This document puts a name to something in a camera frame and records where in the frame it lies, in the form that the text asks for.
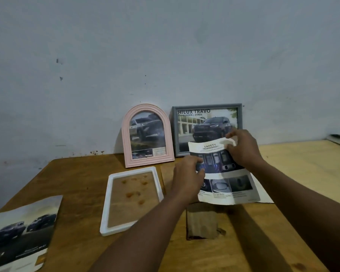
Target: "gray picture frame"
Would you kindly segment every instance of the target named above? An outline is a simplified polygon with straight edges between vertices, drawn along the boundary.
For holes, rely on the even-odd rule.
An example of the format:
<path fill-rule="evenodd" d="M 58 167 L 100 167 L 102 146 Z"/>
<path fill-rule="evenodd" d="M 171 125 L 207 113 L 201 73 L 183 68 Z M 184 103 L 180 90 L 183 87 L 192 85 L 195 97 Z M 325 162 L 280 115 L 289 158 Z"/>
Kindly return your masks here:
<path fill-rule="evenodd" d="M 237 108 L 237 128 L 242 129 L 242 103 L 235 104 L 216 104 L 216 105 L 195 105 L 195 106 L 174 106 L 170 113 L 170 123 L 172 129 L 172 141 L 174 142 L 174 152 L 176 157 L 189 155 L 188 151 L 180 151 L 179 149 L 179 128 L 178 128 L 178 111 L 194 110 L 194 109 L 228 109 Z"/>

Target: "white tray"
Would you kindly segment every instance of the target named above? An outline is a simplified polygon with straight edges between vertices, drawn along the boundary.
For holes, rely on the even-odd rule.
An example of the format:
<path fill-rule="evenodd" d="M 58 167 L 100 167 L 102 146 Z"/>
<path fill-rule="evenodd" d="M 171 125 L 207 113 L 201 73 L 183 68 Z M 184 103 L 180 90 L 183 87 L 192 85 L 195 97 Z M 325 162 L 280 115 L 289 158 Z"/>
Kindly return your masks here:
<path fill-rule="evenodd" d="M 133 221 L 133 222 L 128 222 L 128 223 L 117 225 L 117 226 L 110 227 L 110 228 L 108 227 L 109 206 L 111 204 L 111 192 L 112 192 L 113 180 L 115 178 L 119 178 L 119 177 L 128 177 L 130 175 L 137 175 L 137 174 L 149 173 L 149 172 L 151 172 L 154 176 L 156 192 L 157 192 L 157 196 L 159 197 L 159 202 L 160 202 L 164 199 L 164 195 L 162 194 L 159 177 L 157 176 L 156 168 L 154 166 L 146 167 L 146 168 L 142 168 L 142 169 L 131 170 L 131 171 L 126 171 L 126 172 L 121 172 L 121 173 L 117 173 L 117 174 L 111 174 L 108 177 L 107 189 L 106 189 L 106 198 L 104 200 L 101 227 L 100 227 L 100 233 L 102 234 L 102 236 L 108 236 L 108 235 L 112 235 L 112 234 L 116 234 L 116 233 L 119 233 L 119 232 L 126 231 L 128 228 L 130 228 L 132 225 L 134 225 L 137 221 L 136 220 L 136 221 Z"/>

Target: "left hand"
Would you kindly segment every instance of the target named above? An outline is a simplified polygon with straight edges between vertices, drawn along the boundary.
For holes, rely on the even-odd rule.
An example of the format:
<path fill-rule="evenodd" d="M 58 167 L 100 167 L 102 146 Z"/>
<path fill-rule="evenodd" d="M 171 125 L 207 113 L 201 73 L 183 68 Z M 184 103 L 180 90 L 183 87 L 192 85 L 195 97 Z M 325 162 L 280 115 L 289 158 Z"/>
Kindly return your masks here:
<path fill-rule="evenodd" d="M 184 204 L 190 204 L 200 191 L 205 178 L 205 171 L 195 171 L 195 165 L 203 162 L 200 157 L 187 155 L 175 165 L 174 177 L 172 179 L 171 193 L 178 196 Z"/>

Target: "white wall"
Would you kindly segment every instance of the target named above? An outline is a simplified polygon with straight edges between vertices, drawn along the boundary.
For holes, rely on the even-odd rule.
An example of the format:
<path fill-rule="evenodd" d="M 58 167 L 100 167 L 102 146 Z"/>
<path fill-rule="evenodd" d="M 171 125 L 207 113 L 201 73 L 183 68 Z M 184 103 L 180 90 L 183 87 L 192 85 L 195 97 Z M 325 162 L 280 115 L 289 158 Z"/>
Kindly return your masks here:
<path fill-rule="evenodd" d="M 0 0 L 0 207 L 136 104 L 237 102 L 261 144 L 340 133 L 340 0 Z"/>

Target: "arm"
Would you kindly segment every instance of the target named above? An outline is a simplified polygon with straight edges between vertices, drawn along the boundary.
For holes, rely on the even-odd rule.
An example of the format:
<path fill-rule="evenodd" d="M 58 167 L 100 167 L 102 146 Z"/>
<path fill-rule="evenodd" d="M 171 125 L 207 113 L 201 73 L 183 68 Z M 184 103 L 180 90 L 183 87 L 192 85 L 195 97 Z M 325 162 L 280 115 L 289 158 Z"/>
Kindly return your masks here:
<path fill-rule="evenodd" d="M 228 146 L 233 159 L 259 180 L 277 207 L 330 271 L 340 271 L 340 203 L 297 183 L 269 165 L 247 130 L 237 146 Z"/>
<path fill-rule="evenodd" d="M 169 195 L 112 243 L 89 272 L 158 270 L 180 215 L 204 181 L 204 170 L 195 172 L 197 162 L 203 160 L 189 155 L 176 164 Z"/>

